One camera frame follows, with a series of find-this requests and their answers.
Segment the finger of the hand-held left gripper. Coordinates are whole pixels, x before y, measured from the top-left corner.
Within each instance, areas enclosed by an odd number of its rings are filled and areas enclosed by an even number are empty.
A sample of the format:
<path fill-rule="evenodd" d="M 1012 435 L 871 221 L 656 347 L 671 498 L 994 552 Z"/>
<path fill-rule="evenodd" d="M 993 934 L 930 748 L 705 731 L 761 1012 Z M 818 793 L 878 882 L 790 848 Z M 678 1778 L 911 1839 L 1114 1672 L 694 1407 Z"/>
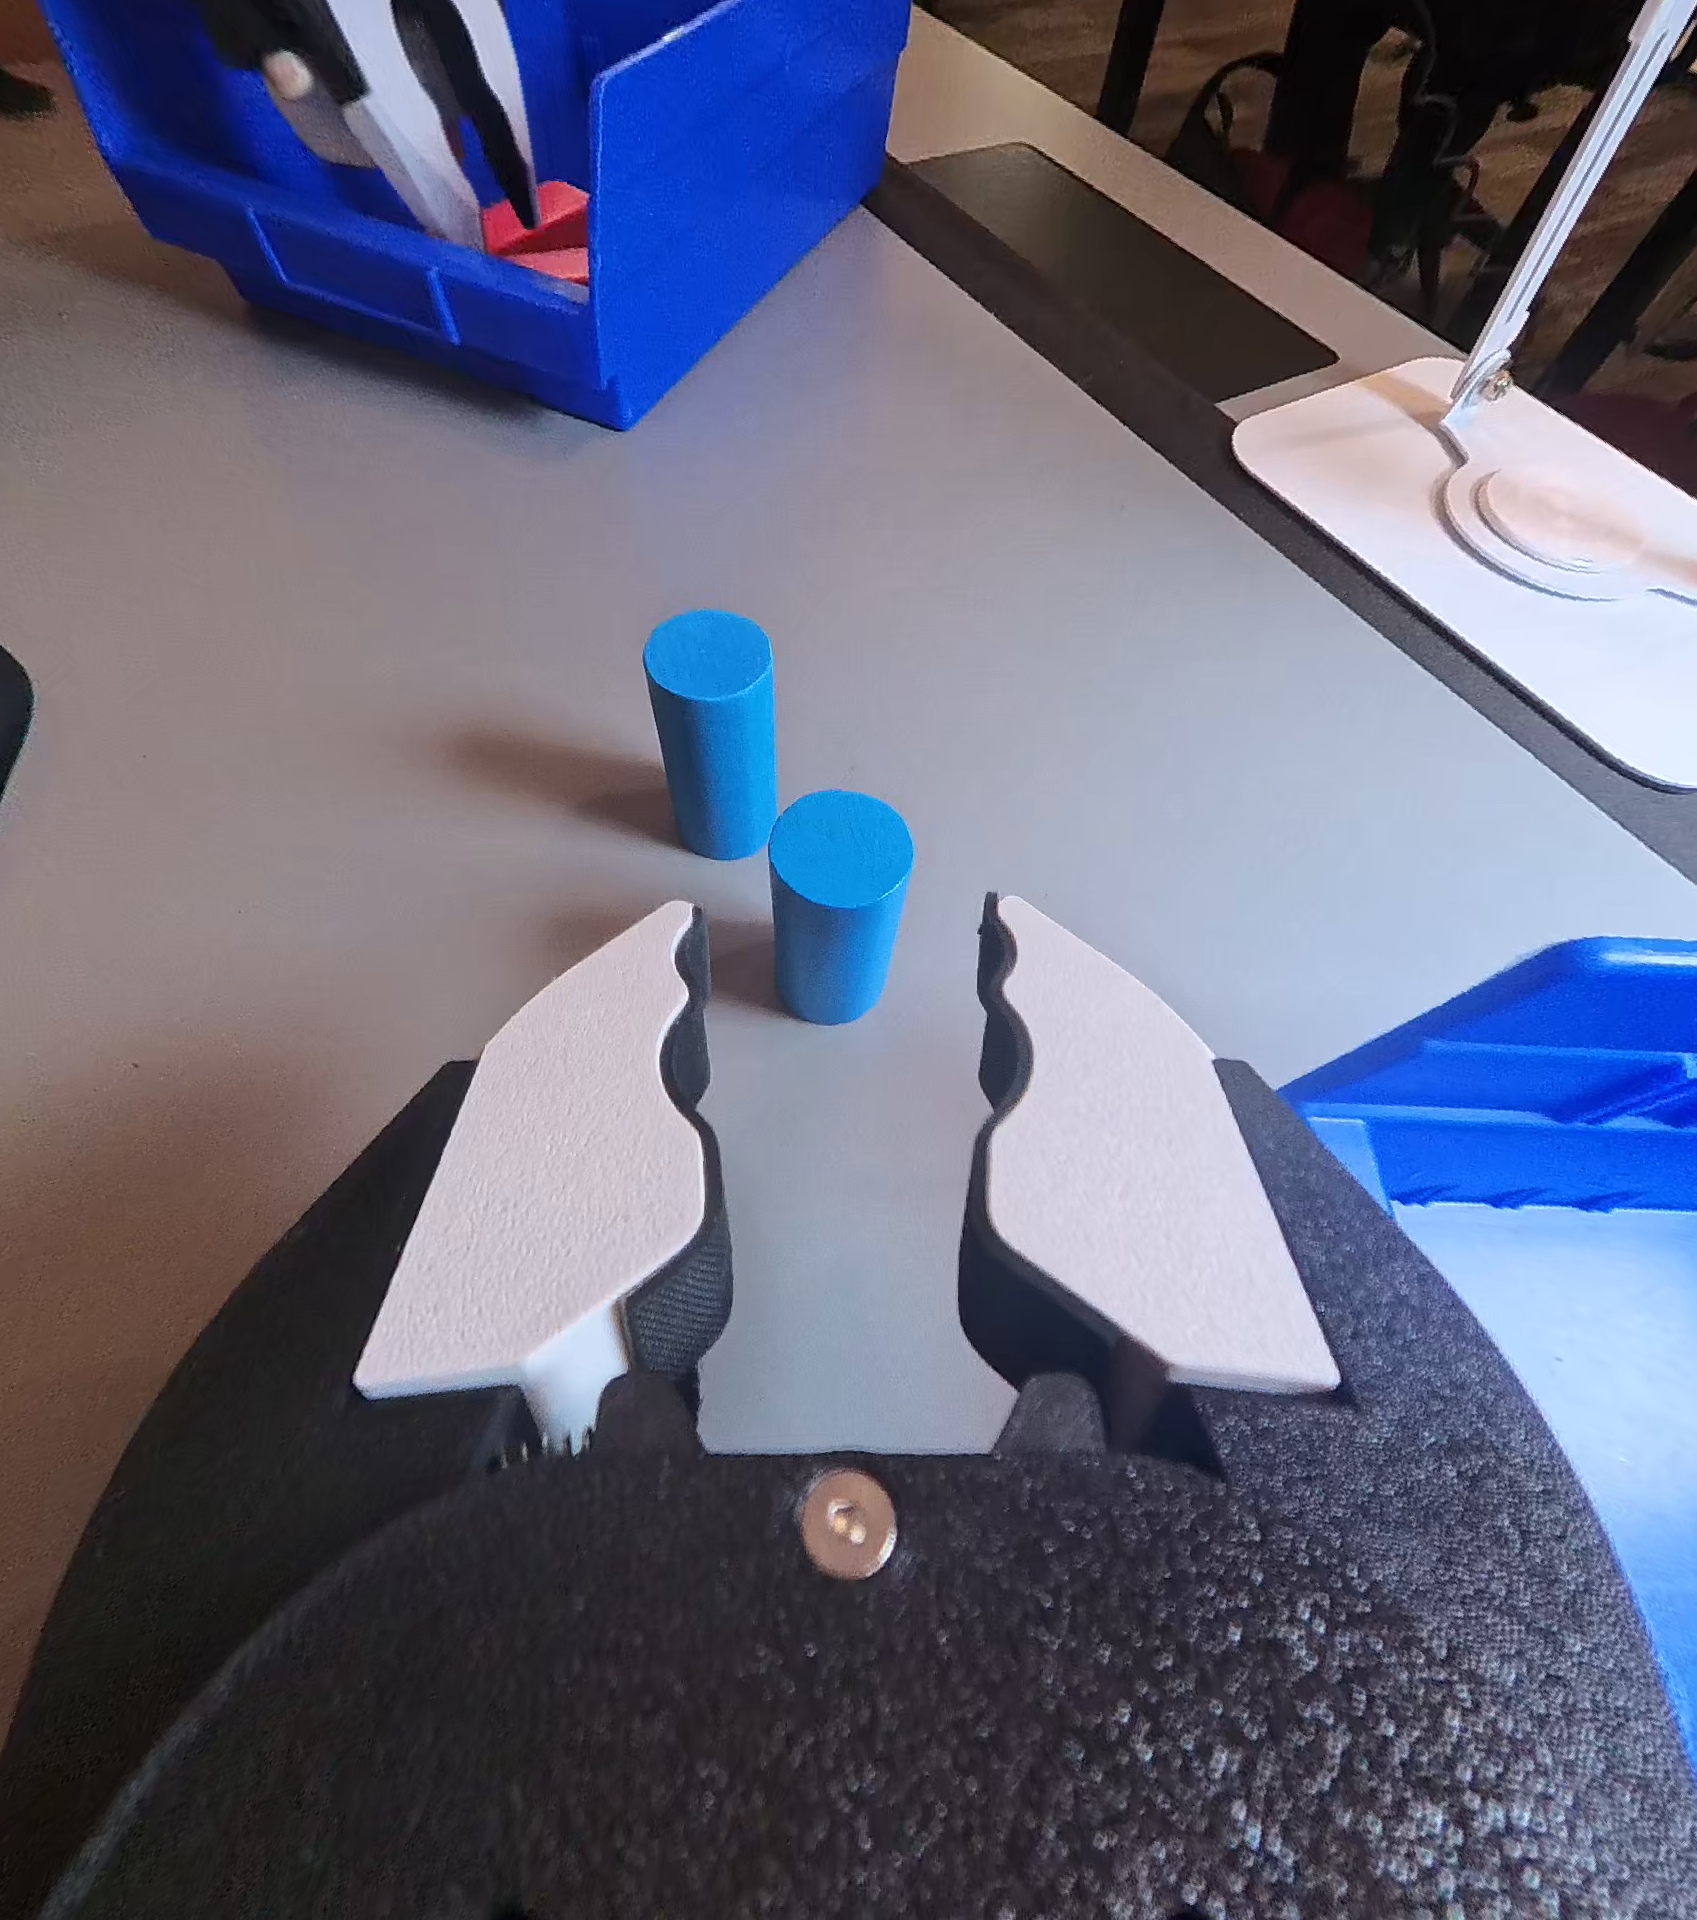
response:
<path fill-rule="evenodd" d="M 402 52 L 463 161 L 463 125 L 524 224 L 537 224 L 537 170 L 520 67 L 501 3 L 395 3 Z"/>
<path fill-rule="evenodd" d="M 353 78 L 343 84 L 343 124 L 427 232 L 483 251 L 478 189 L 454 159 L 443 118 L 406 50 L 397 6 L 326 3 L 326 10 L 353 67 Z M 421 3 L 420 14 L 452 107 L 479 130 L 493 104 L 493 6 Z"/>

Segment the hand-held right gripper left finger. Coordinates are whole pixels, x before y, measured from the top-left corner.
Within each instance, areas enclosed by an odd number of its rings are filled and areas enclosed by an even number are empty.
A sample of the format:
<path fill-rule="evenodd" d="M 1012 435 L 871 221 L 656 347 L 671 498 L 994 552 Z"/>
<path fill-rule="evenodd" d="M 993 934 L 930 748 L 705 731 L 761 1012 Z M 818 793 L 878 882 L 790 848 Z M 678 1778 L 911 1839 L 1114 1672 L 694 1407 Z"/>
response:
<path fill-rule="evenodd" d="M 733 1317 L 707 919 L 668 898 L 486 1042 L 382 1311 L 371 1398 L 516 1387 L 580 1451 L 624 1373 L 691 1385 Z"/>

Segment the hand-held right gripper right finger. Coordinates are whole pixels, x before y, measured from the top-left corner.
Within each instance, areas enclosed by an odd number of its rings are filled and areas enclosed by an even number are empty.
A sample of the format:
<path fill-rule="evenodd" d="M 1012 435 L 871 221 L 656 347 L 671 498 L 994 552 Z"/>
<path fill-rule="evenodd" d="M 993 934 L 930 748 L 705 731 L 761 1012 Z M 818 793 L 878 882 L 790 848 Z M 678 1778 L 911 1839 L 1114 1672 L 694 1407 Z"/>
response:
<path fill-rule="evenodd" d="M 1196 1398 L 1344 1410 L 1344 1373 L 1214 1049 L 1018 894 L 979 916 L 983 1012 L 956 1254 L 968 1343 L 1067 1373 L 1111 1442 L 1186 1442 Z"/>

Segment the blue plastic bin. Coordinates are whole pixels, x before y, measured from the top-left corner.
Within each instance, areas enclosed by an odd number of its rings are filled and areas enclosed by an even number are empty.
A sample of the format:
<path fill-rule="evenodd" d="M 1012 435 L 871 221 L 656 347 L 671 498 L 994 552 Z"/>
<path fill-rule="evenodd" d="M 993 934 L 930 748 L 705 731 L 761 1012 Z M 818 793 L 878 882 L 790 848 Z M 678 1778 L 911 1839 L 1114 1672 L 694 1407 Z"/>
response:
<path fill-rule="evenodd" d="M 427 235 L 315 155 L 191 3 L 44 3 L 114 184 L 264 309 L 631 427 L 882 170 L 908 3 L 504 3 L 590 283 Z"/>
<path fill-rule="evenodd" d="M 1697 942 L 1541 949 L 1284 1096 L 1544 1413 L 1697 1768 Z"/>

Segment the blue wooden cylinder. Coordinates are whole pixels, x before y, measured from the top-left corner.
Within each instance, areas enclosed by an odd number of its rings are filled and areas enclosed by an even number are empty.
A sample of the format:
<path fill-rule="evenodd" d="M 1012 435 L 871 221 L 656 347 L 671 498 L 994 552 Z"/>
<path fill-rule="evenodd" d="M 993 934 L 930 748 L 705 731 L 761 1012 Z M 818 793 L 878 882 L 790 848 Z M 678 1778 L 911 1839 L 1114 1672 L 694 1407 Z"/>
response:
<path fill-rule="evenodd" d="M 786 802 L 768 841 L 774 977 L 790 1015 L 861 1019 L 882 994 L 916 866 L 904 818 L 861 789 Z"/>
<path fill-rule="evenodd" d="M 759 852 L 778 812 L 770 635 L 737 612 L 681 612 L 650 630 L 644 676 L 681 841 Z"/>

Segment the white document stand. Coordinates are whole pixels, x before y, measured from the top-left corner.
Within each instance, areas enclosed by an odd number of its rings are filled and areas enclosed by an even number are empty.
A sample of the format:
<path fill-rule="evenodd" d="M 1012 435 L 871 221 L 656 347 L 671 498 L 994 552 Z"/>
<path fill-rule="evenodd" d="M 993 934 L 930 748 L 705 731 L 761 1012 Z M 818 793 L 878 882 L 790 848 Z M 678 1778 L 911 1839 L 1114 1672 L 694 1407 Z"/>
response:
<path fill-rule="evenodd" d="M 1236 464 L 1621 770 L 1697 789 L 1697 498 L 1511 379 L 1697 3 L 1644 3 L 1473 354 L 1236 424 Z"/>

